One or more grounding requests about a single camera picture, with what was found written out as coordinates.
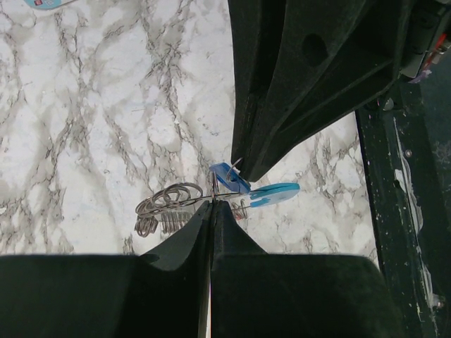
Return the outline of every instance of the hole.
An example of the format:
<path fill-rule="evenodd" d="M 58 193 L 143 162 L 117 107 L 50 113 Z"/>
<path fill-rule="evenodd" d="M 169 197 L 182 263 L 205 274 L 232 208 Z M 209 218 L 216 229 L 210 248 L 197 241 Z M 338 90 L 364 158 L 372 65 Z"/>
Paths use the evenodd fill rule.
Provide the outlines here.
<path fill-rule="evenodd" d="M 317 34 L 305 37 L 302 42 L 302 53 L 311 67 L 321 65 L 328 58 L 326 44 Z"/>
<path fill-rule="evenodd" d="M 402 189 L 401 188 L 401 183 L 398 180 L 393 181 L 393 185 L 395 186 L 395 188 Z"/>

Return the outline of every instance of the light blue plastic piece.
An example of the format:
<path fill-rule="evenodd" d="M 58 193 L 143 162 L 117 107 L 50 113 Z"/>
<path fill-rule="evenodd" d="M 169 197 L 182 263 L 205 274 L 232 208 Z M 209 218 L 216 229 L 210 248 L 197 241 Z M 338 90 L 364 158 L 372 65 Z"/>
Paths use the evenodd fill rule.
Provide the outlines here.
<path fill-rule="evenodd" d="M 54 9 L 74 0 L 25 0 L 25 2 L 36 9 Z"/>
<path fill-rule="evenodd" d="M 230 166 L 227 163 L 213 164 L 210 166 L 210 171 L 216 173 L 216 177 L 221 184 L 232 192 L 242 192 L 248 194 L 251 191 L 251 185 L 244 181 L 236 171 L 232 170 L 230 179 L 227 180 L 227 173 Z"/>
<path fill-rule="evenodd" d="M 301 187 L 297 183 L 277 183 L 261 187 L 250 192 L 251 200 L 260 199 L 251 202 L 251 208 L 259 206 L 270 206 L 296 196 Z"/>

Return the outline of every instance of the metal spring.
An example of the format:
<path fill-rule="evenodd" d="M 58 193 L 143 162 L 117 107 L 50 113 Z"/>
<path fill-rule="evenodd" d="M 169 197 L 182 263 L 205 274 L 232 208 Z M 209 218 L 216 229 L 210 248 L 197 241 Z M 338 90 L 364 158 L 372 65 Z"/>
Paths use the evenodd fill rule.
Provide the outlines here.
<path fill-rule="evenodd" d="M 241 199 L 240 204 L 233 201 L 230 202 L 230 207 L 232 208 L 233 216 L 236 220 L 246 220 L 247 207 L 245 206 L 245 200 Z M 135 224 L 135 231 L 141 237 L 147 237 L 150 234 L 154 234 L 159 224 L 161 224 L 161 232 L 164 234 L 174 234 L 190 220 L 194 213 L 189 211 L 165 211 L 160 214 L 161 221 L 158 221 L 155 216 L 151 217 L 137 217 Z"/>
<path fill-rule="evenodd" d="M 189 187 L 197 190 L 200 196 L 192 199 L 191 191 L 188 189 Z M 151 218 L 152 216 L 158 215 L 174 208 L 182 208 L 184 206 L 193 205 L 203 197 L 204 192 L 202 191 L 202 188 L 197 184 L 172 184 L 138 204 L 135 212 L 136 214 L 138 214 L 138 217 Z"/>
<path fill-rule="evenodd" d="M 245 205 L 245 200 L 241 199 L 240 205 L 235 202 L 230 202 L 230 207 L 232 208 L 232 214 L 236 220 L 246 220 L 247 219 L 247 207 Z"/>

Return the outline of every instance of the screw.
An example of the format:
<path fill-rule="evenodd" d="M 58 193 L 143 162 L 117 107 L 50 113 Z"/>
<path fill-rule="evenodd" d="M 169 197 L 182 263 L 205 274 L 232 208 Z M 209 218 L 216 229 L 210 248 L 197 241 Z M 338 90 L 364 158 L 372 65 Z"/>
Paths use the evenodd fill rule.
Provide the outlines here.
<path fill-rule="evenodd" d="M 388 99 L 383 106 L 383 111 L 391 111 L 395 107 L 395 102 L 392 99 Z"/>

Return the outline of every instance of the marble surface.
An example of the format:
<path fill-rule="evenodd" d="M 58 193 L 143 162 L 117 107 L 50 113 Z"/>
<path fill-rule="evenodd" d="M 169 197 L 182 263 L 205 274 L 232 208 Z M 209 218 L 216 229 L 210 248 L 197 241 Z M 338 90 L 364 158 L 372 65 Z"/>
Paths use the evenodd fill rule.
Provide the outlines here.
<path fill-rule="evenodd" d="M 136 253 L 136 205 L 230 160 L 226 0 L 0 1 L 0 254 Z M 302 192 L 242 226 L 265 250 L 376 258 L 353 115 L 257 182 Z"/>

